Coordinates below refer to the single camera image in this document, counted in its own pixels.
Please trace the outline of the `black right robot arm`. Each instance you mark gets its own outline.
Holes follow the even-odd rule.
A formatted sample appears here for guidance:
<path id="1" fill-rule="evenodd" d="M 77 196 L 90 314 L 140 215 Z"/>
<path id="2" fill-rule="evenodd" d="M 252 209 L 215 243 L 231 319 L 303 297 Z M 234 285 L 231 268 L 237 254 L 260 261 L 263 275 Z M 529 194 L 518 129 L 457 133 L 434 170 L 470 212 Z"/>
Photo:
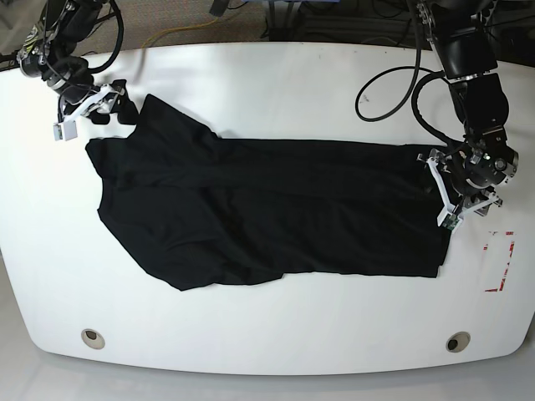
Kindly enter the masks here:
<path id="1" fill-rule="evenodd" d="M 112 53 L 104 63 L 91 67 L 86 58 L 75 56 L 74 50 L 100 23 L 111 18 L 117 22 Z M 115 1 L 47 1 L 16 60 L 23 75 L 40 78 L 58 95 L 60 124 L 80 115 L 93 124 L 106 125 L 116 114 L 120 124 L 135 125 L 139 112 L 128 95 L 126 81 L 97 84 L 94 80 L 119 56 L 124 33 L 124 20 Z"/>

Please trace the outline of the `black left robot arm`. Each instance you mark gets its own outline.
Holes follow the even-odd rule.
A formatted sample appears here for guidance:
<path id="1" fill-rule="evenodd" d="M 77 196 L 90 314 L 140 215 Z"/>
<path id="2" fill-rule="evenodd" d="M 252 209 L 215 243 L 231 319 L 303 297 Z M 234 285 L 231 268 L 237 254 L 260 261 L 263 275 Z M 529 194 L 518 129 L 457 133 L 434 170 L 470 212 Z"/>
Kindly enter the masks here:
<path id="1" fill-rule="evenodd" d="M 470 213 L 487 214 L 499 206 L 495 189 L 516 173 L 518 153 L 507 145 L 505 123 L 509 103 L 496 72 L 497 60 L 484 21 L 488 1 L 419 1 L 416 6 L 427 39 L 441 63 L 415 85 L 410 102 L 418 123 L 446 145 L 433 149 L 426 163 L 435 179 L 443 207 L 438 226 L 455 230 Z M 443 79 L 464 135 L 454 140 L 427 123 L 418 108 L 421 90 Z"/>

